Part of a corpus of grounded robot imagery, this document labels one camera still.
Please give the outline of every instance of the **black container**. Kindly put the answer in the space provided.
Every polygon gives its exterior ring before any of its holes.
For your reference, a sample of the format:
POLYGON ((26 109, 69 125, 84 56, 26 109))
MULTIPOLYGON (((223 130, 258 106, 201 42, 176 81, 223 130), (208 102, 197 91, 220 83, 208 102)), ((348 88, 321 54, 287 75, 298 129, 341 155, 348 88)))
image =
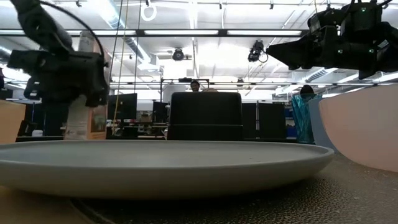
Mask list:
POLYGON ((243 140, 239 93, 174 93, 168 140, 243 140))

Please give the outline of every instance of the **black equipment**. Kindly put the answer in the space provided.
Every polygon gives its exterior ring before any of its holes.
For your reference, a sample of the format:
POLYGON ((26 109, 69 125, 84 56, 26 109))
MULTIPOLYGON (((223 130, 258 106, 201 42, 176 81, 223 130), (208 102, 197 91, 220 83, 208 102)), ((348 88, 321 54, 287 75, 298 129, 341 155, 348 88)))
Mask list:
POLYGON ((86 106, 105 105, 108 84, 104 78, 104 50, 97 36, 79 18, 61 7, 38 0, 11 0, 26 36, 44 50, 13 50, 9 68, 23 69, 31 78, 24 96, 42 99, 43 104, 71 103, 80 95, 87 98, 86 106), (45 4, 76 19, 98 42, 101 54, 76 52, 72 38, 42 7, 45 4))
POLYGON ((263 52, 264 44, 262 43, 262 40, 256 40, 256 43, 254 43, 253 47, 250 49, 248 56, 249 62, 257 62, 263 52))
POLYGON ((242 141, 239 93, 174 93, 168 140, 242 141))
POLYGON ((341 9, 328 8, 308 20, 310 32, 300 40, 271 45, 266 53, 290 70, 355 69, 360 80, 377 71, 394 72, 398 70, 398 30, 381 21, 382 7, 389 2, 352 0, 341 9))
POLYGON ((173 60, 175 61, 184 60, 184 53, 182 52, 182 49, 175 49, 175 52, 173 54, 173 60))
MULTIPOLYGON (((114 119, 114 111, 116 109, 117 95, 109 96, 108 103, 108 119, 114 119)), ((116 119, 136 119, 137 117, 137 93, 120 94, 118 100, 118 110, 116 119)))

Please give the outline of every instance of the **wire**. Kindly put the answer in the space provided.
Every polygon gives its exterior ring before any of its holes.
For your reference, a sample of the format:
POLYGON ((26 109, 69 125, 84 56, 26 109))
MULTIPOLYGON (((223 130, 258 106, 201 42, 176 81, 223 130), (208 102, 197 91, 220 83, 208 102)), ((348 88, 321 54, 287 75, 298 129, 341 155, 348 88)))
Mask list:
POLYGON ((261 63, 266 63, 266 62, 268 62, 269 57, 268 57, 268 54, 267 54, 267 53, 266 53, 266 56, 267 56, 267 59, 266 59, 264 62, 260 61, 260 59, 259 59, 259 62, 261 62, 261 63))
POLYGON ((94 31, 85 22, 83 22, 81 19, 79 19, 79 17, 75 16, 71 12, 69 12, 69 11, 59 7, 59 6, 56 6, 54 4, 51 4, 51 3, 45 2, 45 1, 39 1, 39 3, 43 4, 43 5, 46 5, 46 6, 50 6, 50 7, 54 8, 54 9, 56 9, 58 11, 61 11, 61 12, 65 13, 66 15, 74 18, 74 20, 78 21, 83 27, 85 27, 93 35, 95 41, 97 41, 98 46, 99 46, 99 51, 101 52, 102 58, 103 58, 103 60, 105 62, 104 48, 103 48, 100 40, 98 39, 97 35, 94 33, 94 31))
POLYGON ((315 13, 318 14, 317 0, 313 0, 313 5, 315 6, 315 13))
MULTIPOLYGON (((119 26, 120 26, 120 20, 121 20, 122 8, 123 8, 121 6, 120 6, 120 10, 119 10, 118 29, 116 31, 117 34, 119 34, 119 26)), ((110 76, 109 80, 112 79, 113 60, 114 60, 114 53, 116 51, 117 42, 118 42, 118 38, 115 38, 114 39, 114 44, 113 44, 112 61, 111 61, 111 65, 110 65, 110 68, 109 68, 109 76, 110 76)))
POLYGON ((385 6, 386 4, 389 4, 390 2, 392 2, 392 0, 384 1, 384 2, 380 3, 379 6, 385 6))
MULTIPOLYGON (((125 21, 127 21, 127 17, 129 15, 129 7, 126 7, 126 17, 125 17, 125 21)), ((123 40, 126 38, 126 29, 127 26, 124 26, 124 32, 123 32, 123 40)), ((116 95, 116 106, 114 107, 114 114, 113 114, 113 124, 112 124, 112 135, 115 134, 115 128, 114 128, 114 123, 116 121, 116 114, 118 113, 118 105, 119 105, 119 94, 120 94, 120 82, 121 82, 121 77, 122 77, 122 66, 123 66, 123 57, 124 57, 124 44, 126 43, 126 41, 123 41, 122 44, 122 57, 120 58, 120 69, 119 69, 119 80, 118 80, 118 94, 116 95)))
MULTIPOLYGON (((141 25, 141 16, 138 17, 138 29, 140 29, 140 25, 141 25)), ((138 42, 139 42, 139 37, 137 37, 136 52, 138 52, 138 42)), ((138 58, 139 58, 139 56, 138 56, 138 54, 136 54, 136 68, 134 69, 134 93, 136 93, 138 58)))

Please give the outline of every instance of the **computer monitor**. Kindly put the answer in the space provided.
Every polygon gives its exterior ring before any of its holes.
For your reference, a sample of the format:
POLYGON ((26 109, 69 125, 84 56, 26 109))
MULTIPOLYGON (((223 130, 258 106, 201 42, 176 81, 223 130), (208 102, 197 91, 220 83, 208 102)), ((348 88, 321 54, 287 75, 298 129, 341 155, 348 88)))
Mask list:
MULTIPOLYGON (((108 98, 108 119, 114 119, 117 95, 108 98)), ((118 99, 118 111, 116 119, 136 119, 137 116, 137 93, 120 94, 118 99)))

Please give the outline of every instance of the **cardboard box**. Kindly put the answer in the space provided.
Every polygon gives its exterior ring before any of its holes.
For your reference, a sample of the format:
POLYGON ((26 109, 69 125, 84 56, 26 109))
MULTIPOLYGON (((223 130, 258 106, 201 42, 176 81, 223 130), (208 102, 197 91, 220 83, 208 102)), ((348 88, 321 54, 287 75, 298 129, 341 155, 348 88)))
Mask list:
MULTIPOLYGON (((94 37, 88 31, 80 34, 79 51, 100 52, 94 37)), ((111 57, 105 51, 105 60, 110 62, 111 57)), ((109 84, 110 69, 104 68, 104 77, 109 84)), ((107 105, 96 108, 85 106, 86 97, 80 96, 69 107, 65 140, 106 139, 107 105)))
POLYGON ((23 119, 25 119, 25 105, 0 100, 0 144, 16 141, 23 119))

